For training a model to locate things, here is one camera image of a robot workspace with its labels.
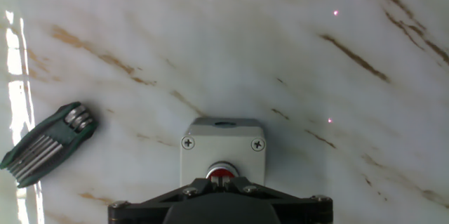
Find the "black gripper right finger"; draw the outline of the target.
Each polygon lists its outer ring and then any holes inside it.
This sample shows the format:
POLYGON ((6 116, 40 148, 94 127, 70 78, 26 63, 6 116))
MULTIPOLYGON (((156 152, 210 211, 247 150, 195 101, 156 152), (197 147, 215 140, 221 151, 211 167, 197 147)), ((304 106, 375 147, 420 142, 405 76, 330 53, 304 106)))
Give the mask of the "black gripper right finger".
POLYGON ((252 183, 246 177, 229 176, 220 178, 220 189, 268 203, 281 223, 333 223, 333 200, 325 195, 299 198, 252 183))

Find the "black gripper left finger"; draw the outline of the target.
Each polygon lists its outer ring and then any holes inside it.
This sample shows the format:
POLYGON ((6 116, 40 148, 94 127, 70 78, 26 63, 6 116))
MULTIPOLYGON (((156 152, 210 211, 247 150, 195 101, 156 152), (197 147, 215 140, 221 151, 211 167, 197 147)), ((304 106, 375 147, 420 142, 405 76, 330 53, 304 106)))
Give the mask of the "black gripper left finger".
POLYGON ((107 222, 109 224, 162 223, 168 210, 175 204, 218 191, 217 183, 207 178, 196 178, 188 185, 141 203, 131 203, 127 200, 115 201, 107 208, 107 222))

